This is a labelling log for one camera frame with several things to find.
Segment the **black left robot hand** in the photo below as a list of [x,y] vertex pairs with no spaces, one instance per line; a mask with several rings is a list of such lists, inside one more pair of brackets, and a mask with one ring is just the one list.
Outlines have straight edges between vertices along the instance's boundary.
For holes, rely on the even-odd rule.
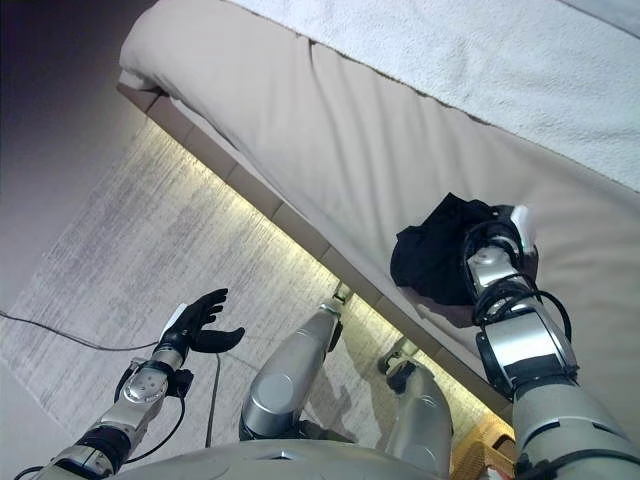
[[173,350],[186,359],[189,351],[219,354],[236,347],[245,334],[243,327],[232,331],[205,328],[222,312],[227,294],[227,288],[214,290],[187,305],[164,330],[155,350]]

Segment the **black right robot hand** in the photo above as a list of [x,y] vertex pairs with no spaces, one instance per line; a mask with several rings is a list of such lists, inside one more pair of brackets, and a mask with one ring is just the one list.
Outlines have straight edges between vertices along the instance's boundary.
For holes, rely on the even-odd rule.
[[522,250],[524,255],[536,252],[536,232],[530,209],[524,205],[497,205],[494,219],[498,225],[490,234],[491,239],[505,241],[514,251]]

